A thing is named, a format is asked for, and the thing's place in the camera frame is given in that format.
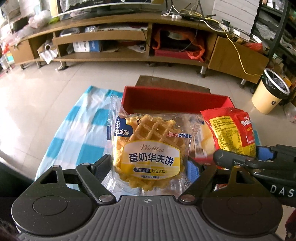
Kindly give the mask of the red yellow snack packet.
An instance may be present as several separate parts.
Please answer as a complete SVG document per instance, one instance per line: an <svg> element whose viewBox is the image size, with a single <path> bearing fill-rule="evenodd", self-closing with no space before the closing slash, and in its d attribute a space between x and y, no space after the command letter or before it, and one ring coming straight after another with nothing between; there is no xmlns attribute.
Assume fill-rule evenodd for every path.
<svg viewBox="0 0 296 241"><path fill-rule="evenodd" d="M215 149L256 156L253 126L249 114L237 108L213 108L201 112L213 135Z"/></svg>

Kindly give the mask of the waffle snack packet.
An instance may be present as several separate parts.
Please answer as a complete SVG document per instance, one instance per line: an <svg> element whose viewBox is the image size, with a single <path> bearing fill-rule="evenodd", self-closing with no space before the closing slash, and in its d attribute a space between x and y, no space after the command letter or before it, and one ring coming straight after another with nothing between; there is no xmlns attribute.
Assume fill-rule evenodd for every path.
<svg viewBox="0 0 296 241"><path fill-rule="evenodd" d="M127 113L117 96L111 97L107 142L111 170L103 185L122 195L180 196L190 185L190 148L200 126L200 114Z"/></svg>

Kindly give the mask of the blue white checkered cloth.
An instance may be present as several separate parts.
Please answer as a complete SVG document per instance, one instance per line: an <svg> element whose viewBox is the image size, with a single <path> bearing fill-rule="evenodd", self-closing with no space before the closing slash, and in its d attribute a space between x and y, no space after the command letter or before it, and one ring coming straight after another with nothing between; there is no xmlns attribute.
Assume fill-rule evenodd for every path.
<svg viewBox="0 0 296 241"><path fill-rule="evenodd" d="M35 179L53 165L74 169L82 163L95 163L107 153L107 123L111 98L123 93L90 86L72 107L56 131Z"/></svg>

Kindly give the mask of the cream trash bin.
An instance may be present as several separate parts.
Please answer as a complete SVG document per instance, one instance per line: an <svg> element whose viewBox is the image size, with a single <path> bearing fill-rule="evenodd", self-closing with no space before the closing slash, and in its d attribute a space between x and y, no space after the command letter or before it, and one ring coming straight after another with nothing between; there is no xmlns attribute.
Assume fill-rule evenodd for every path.
<svg viewBox="0 0 296 241"><path fill-rule="evenodd" d="M289 94L285 81L273 70L265 68L251 102L259 112L269 114Z"/></svg>

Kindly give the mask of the red cardboard box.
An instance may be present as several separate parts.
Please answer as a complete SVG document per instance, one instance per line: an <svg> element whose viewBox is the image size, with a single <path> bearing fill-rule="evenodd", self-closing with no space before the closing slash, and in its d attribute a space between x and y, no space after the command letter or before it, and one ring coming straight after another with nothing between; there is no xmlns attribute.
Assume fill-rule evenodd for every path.
<svg viewBox="0 0 296 241"><path fill-rule="evenodd" d="M230 97L196 91L126 86L122 107L133 113L193 113L234 107Z"/></svg>

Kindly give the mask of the brown wooden table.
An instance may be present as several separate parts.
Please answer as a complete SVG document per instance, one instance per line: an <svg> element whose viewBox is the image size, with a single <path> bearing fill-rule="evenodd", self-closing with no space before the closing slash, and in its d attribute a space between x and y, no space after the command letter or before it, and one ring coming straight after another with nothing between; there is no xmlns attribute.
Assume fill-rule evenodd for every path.
<svg viewBox="0 0 296 241"><path fill-rule="evenodd" d="M210 89L203 86L198 86L194 84L189 84L177 80L170 80L166 78L154 77L141 75L136 84L136 86L141 87L155 87L155 88L166 88L174 90L185 90L185 91L195 91L201 93L211 93Z"/></svg>

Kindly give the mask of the black metal shelf rack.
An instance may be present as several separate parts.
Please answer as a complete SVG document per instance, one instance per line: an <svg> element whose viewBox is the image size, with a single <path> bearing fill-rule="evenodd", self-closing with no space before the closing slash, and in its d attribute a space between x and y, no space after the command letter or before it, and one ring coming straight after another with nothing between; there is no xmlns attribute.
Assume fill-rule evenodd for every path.
<svg viewBox="0 0 296 241"><path fill-rule="evenodd" d="M263 45L263 55L277 57L285 68L295 67L295 1L260 1L252 34Z"/></svg>

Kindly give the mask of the orange plastic bag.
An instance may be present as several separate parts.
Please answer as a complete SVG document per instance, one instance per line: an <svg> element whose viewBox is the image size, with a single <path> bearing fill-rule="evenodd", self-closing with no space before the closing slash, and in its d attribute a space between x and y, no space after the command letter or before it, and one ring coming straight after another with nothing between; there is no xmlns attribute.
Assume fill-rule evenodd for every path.
<svg viewBox="0 0 296 241"><path fill-rule="evenodd" d="M158 57L206 62L205 43L197 32L159 29L152 37L152 49Z"/></svg>

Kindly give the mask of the wooden TV stand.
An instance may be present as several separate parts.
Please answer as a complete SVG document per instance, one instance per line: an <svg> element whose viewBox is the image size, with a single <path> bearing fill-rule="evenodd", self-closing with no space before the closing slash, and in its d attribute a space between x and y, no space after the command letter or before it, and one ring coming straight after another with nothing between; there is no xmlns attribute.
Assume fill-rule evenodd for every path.
<svg viewBox="0 0 296 241"><path fill-rule="evenodd" d="M197 32L205 43L206 62L158 57L152 49L152 37L159 29ZM100 41L100 52L75 53L73 42ZM210 17L178 20L160 14L138 13L62 20L34 31L9 44L16 64L41 63L41 52L49 48L53 60L65 68L68 62L138 61L184 64L226 73L257 83L268 65L262 45L247 43Z"/></svg>

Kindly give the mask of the white blue cardboard box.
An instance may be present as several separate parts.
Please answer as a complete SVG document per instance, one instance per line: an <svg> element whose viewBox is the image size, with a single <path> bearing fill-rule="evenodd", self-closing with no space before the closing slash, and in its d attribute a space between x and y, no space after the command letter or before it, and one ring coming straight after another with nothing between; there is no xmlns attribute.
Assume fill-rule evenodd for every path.
<svg viewBox="0 0 296 241"><path fill-rule="evenodd" d="M100 41L81 41L73 42L73 48L75 53L86 53L86 52L100 52Z"/></svg>

